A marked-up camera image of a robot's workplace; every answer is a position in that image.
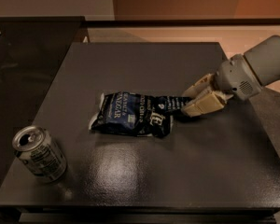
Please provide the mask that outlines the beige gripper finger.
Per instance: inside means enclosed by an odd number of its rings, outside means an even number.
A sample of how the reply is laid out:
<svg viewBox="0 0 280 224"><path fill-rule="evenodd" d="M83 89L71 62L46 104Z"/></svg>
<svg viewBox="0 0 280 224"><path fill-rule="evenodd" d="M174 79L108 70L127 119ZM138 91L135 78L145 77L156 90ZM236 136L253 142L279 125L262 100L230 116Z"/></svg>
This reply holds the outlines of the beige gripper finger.
<svg viewBox="0 0 280 224"><path fill-rule="evenodd" d="M202 91L187 89L183 95L189 97L190 101L181 108L181 111L189 117L217 112L223 109L230 98L233 97L232 94L211 89L203 89Z"/></svg>
<svg viewBox="0 0 280 224"><path fill-rule="evenodd" d="M183 92L182 96L196 98L202 91L212 86L214 76L214 74L206 74L205 76L200 78L196 83L187 88Z"/></svg>

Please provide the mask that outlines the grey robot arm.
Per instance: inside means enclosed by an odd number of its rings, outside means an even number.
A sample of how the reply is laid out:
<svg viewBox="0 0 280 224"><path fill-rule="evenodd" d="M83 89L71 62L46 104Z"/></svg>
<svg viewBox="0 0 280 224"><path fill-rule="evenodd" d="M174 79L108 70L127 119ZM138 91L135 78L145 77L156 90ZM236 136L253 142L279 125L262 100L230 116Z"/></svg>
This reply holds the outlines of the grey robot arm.
<svg viewBox="0 0 280 224"><path fill-rule="evenodd" d="M217 112L231 98L245 101L280 80L280 35L272 35L223 62L183 92L190 101L182 107L189 117Z"/></svg>

